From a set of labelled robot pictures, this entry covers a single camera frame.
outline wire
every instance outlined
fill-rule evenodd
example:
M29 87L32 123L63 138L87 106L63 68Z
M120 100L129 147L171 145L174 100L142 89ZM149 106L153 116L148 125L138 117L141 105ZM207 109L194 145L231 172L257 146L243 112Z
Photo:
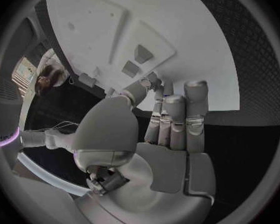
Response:
M63 122L60 122L60 123L58 123L57 125L55 125L51 128L29 129L29 130L25 130L25 131L44 132L48 129L59 129L59 128L64 128L64 127L67 127L67 126L70 126L70 125L79 126L78 123L74 123L74 122L71 122L71 121L63 121Z

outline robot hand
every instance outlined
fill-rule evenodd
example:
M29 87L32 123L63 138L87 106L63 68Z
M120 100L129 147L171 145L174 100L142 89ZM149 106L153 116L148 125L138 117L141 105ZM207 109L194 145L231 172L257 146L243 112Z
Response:
M204 117L208 111L208 87L205 81L186 82L184 96L173 93L165 81L155 90L155 105L145 142L190 153L204 150Z

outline person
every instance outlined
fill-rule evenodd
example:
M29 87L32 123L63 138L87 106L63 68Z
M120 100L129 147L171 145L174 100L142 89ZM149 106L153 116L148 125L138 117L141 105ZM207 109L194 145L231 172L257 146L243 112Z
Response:
M40 59L36 73L34 89L38 96L44 96L53 87L61 86L70 76L52 48Z

